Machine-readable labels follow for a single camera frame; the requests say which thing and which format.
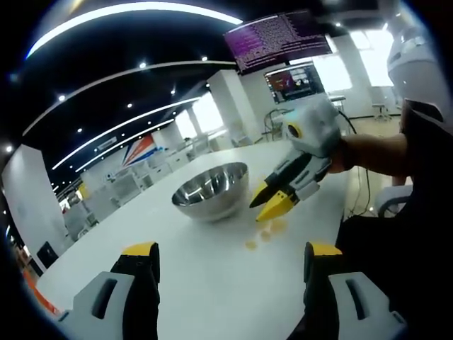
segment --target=white table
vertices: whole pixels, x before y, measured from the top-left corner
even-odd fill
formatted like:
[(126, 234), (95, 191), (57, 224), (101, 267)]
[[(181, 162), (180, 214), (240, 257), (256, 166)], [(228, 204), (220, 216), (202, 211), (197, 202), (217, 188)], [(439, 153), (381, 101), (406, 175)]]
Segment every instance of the white table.
[[(288, 229), (265, 243), (260, 207), (203, 225), (181, 214), (171, 196), (188, 179), (226, 162), (245, 162), (250, 197), (290, 148), (287, 141), (203, 155), (115, 211), (66, 251), (38, 290), (60, 310), (121, 251), (154, 240), (161, 252), (159, 338), (286, 339), (303, 315), (304, 245), (334, 243), (343, 214), (346, 174), (329, 175), (318, 193), (285, 216)], [(248, 240), (258, 248), (248, 250)]]

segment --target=black cable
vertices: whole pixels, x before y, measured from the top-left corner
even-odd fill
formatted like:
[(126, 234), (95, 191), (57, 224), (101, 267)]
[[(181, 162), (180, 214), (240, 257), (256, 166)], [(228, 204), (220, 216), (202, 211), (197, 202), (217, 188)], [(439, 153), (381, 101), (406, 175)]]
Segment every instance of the black cable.
[[(344, 119), (346, 119), (346, 121), (348, 122), (349, 126), (351, 127), (352, 131), (354, 132), (354, 134), (357, 134), (357, 130), (355, 129), (354, 125), (352, 124), (351, 120), (349, 119), (349, 117), (347, 115), (345, 115), (343, 112), (341, 112), (340, 110), (338, 110), (338, 112), (340, 113), (340, 115), (342, 115), (344, 117)], [(371, 188), (369, 187), (369, 175), (368, 175), (368, 169), (365, 169), (365, 173), (367, 175), (367, 189), (368, 189), (368, 201), (367, 201), (367, 204), (365, 206), (365, 210), (363, 210), (363, 212), (361, 212), (360, 214), (358, 214), (357, 216), (361, 216), (363, 214), (365, 214), (367, 211), (368, 211), (368, 205), (369, 205), (369, 202), (371, 202)]]

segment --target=ceiling light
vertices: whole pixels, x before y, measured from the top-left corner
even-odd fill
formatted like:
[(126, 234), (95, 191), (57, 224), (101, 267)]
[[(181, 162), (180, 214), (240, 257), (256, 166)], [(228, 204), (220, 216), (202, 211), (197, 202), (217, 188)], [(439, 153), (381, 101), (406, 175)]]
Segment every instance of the ceiling light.
[(162, 122), (162, 123), (159, 123), (159, 124), (157, 124), (157, 125), (155, 125), (155, 126), (149, 127), (149, 128), (147, 128), (146, 130), (143, 130), (143, 131), (137, 133), (136, 135), (133, 135), (133, 136), (131, 136), (131, 137), (129, 137), (129, 138), (126, 138), (126, 139), (123, 140), (122, 142), (119, 142), (119, 143), (117, 143), (116, 145), (113, 145), (110, 149), (106, 149), (106, 150), (105, 150), (104, 152), (102, 152), (101, 154), (97, 155), (96, 157), (94, 157), (94, 158), (92, 158), (91, 160), (89, 160), (88, 162), (86, 162), (83, 166), (81, 166), (80, 168), (78, 168), (78, 169), (76, 170), (76, 172), (79, 172), (79, 171), (82, 170), (85, 166), (87, 166), (87, 165), (93, 163), (95, 160), (97, 160), (98, 158), (102, 157), (104, 154), (107, 154), (107, 153), (109, 153), (110, 151), (116, 149), (117, 147), (122, 146), (124, 143), (127, 143), (127, 142), (129, 142), (130, 140), (133, 140), (135, 137), (138, 137), (138, 136), (140, 136), (140, 135), (143, 135), (144, 133), (147, 133), (148, 131), (151, 131), (151, 130), (153, 130), (153, 129), (155, 129), (155, 128), (159, 128), (159, 127), (161, 127), (161, 126), (163, 126), (163, 125), (166, 125), (166, 124), (169, 124), (169, 123), (171, 123), (171, 122), (174, 122), (174, 119), (166, 120), (165, 122)]
[(61, 161), (59, 161), (58, 163), (56, 163), (53, 167), (52, 167), (52, 170), (55, 170), (56, 168), (58, 168), (58, 166), (62, 165), (65, 161), (67, 161), (69, 158), (71, 158), (72, 156), (74, 156), (77, 152), (79, 152), (80, 150), (82, 150), (84, 147), (87, 147), (88, 145), (90, 145), (92, 142), (98, 140), (99, 138), (102, 138), (104, 137), (105, 135), (129, 124), (129, 123), (132, 123), (136, 120), (139, 120), (140, 118), (143, 118), (143, 117), (146, 117), (147, 115), (152, 115), (153, 113), (156, 113), (156, 112), (159, 112), (159, 111), (163, 111), (163, 110), (166, 110), (167, 108), (172, 108), (174, 106), (179, 106), (181, 104), (185, 104), (185, 103), (190, 103), (192, 101), (197, 101), (198, 99), (200, 99), (201, 97), (195, 97), (195, 98), (191, 98), (191, 99), (186, 99), (184, 101), (179, 101), (177, 103), (173, 103), (173, 104), (170, 104), (170, 105), (166, 105), (166, 106), (162, 106), (161, 108), (156, 108), (154, 110), (151, 110), (149, 112), (146, 112), (146, 113), (143, 113), (141, 115), (138, 115), (136, 117), (133, 117), (129, 120), (126, 120), (125, 122), (121, 123), (121, 124), (118, 124), (114, 127), (112, 127), (111, 129), (107, 130), (107, 131), (104, 131), (102, 132), (100, 135), (97, 135), (96, 137), (90, 139), (88, 142), (85, 142), (83, 143), (80, 147), (78, 147), (77, 149), (75, 149), (73, 152), (71, 152), (70, 154), (68, 154), (65, 158), (63, 158)]
[(232, 23), (234, 25), (239, 25), (242, 23), (242, 20), (234, 18), (232, 16), (228, 16), (223, 13), (219, 13), (216, 11), (212, 11), (210, 9), (185, 5), (185, 4), (173, 4), (169, 2), (154, 2), (154, 1), (145, 1), (145, 2), (134, 2), (131, 4), (119, 4), (109, 7), (104, 7), (100, 9), (96, 9), (95, 11), (91, 11), (88, 13), (84, 13), (80, 16), (76, 16), (68, 20), (65, 23), (57, 26), (56, 28), (52, 29), (51, 31), (44, 34), (35, 44), (30, 48), (30, 52), (28, 52), (27, 57), (29, 58), (34, 52), (36, 52), (39, 48), (41, 48), (44, 44), (51, 41), (51, 39), (57, 37), (58, 35), (74, 28), (82, 23), (86, 23), (88, 21), (102, 18), (103, 16), (111, 16), (117, 13), (124, 13), (129, 11), (150, 11), (150, 10), (161, 10), (161, 11), (179, 11), (179, 12), (186, 12), (186, 13), (193, 13), (198, 14), (201, 16), (208, 16), (210, 18), (215, 18), (218, 20), (226, 21), (228, 23)]

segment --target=ceiling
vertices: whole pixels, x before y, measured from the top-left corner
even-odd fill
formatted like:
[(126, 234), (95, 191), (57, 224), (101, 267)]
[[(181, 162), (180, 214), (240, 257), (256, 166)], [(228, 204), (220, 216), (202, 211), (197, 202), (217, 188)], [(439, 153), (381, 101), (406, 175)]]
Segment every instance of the ceiling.
[[(92, 137), (136, 115), (206, 92), (205, 81), (218, 69), (227, 66), (197, 64), (145, 70), (103, 82), (63, 102), (43, 118), (24, 138), (22, 132), (41, 113), (80, 87), (103, 77), (133, 69), (140, 62), (160, 64), (200, 60), (234, 61), (223, 34), (233, 24), (217, 19), (175, 11), (134, 11), (98, 18), (57, 36), (27, 60), (33, 43), (56, 25), (94, 9), (125, 3), (122, 0), (16, 1), (11, 13), (26, 8), (13, 27), (17, 34), (7, 38), (10, 48), (2, 65), (5, 77), (1, 83), (5, 112), (0, 127), (0, 143), (16, 147), (26, 143), (42, 150), (50, 170), (60, 159)], [(375, 0), (240, 1), (240, 0), (173, 0), (212, 9), (250, 21), (270, 14), (311, 9), (316, 17), (328, 18), (351, 10), (377, 9)], [(68, 6), (78, 6), (68, 15)], [(381, 26), (378, 18), (349, 19), (346, 27)], [(322, 25), (331, 35), (344, 34), (329, 20)], [(121, 140), (168, 119), (168, 110), (138, 120), (107, 135), (95, 147), (115, 135)], [(83, 164), (93, 156), (87, 147), (58, 169), (49, 171), (51, 181), (72, 181), (76, 178), (69, 165)]]

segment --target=metal bowl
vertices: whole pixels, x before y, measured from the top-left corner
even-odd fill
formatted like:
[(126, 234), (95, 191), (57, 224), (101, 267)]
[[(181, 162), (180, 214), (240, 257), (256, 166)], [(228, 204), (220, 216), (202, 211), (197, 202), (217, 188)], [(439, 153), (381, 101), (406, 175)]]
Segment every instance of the metal bowl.
[(247, 165), (228, 163), (185, 182), (171, 201), (194, 220), (213, 222), (232, 215), (243, 206), (247, 192)]

